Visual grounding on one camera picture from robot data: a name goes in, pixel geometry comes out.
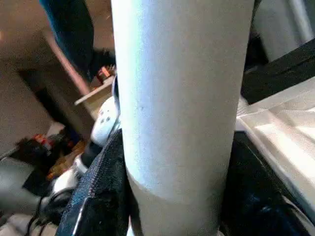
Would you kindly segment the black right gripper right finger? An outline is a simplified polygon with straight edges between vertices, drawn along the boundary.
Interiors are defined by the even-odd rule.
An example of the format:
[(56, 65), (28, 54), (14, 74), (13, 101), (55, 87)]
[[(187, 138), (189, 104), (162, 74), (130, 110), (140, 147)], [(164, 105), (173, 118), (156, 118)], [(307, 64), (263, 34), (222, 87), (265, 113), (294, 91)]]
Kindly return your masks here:
[(309, 236), (311, 221), (245, 132), (233, 137), (221, 210), (225, 236)]

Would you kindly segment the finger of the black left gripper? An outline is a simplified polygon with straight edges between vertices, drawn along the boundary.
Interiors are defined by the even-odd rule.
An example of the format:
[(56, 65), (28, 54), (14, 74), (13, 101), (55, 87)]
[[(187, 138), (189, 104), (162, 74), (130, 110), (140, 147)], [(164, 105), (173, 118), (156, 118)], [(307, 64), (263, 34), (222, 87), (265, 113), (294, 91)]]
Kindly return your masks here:
[(91, 79), (94, 27), (84, 0), (43, 0), (55, 41), (71, 65)]

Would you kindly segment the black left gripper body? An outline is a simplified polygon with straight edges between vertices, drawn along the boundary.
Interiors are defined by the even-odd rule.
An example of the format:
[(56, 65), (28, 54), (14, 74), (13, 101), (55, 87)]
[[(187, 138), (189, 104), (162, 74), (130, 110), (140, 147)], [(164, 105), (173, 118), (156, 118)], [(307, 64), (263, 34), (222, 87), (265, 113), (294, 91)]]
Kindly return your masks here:
[(92, 60), (89, 65), (90, 82), (98, 74), (102, 67), (108, 67), (116, 64), (116, 56), (114, 50), (95, 49), (92, 54)]

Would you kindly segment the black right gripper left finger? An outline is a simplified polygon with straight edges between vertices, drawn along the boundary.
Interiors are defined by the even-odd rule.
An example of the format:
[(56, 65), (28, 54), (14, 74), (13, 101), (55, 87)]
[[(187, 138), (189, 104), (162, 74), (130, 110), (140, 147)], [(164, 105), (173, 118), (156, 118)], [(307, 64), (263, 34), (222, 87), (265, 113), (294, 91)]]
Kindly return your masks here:
[(59, 224), (59, 235), (125, 236), (129, 192), (123, 134), (117, 130), (72, 194)]

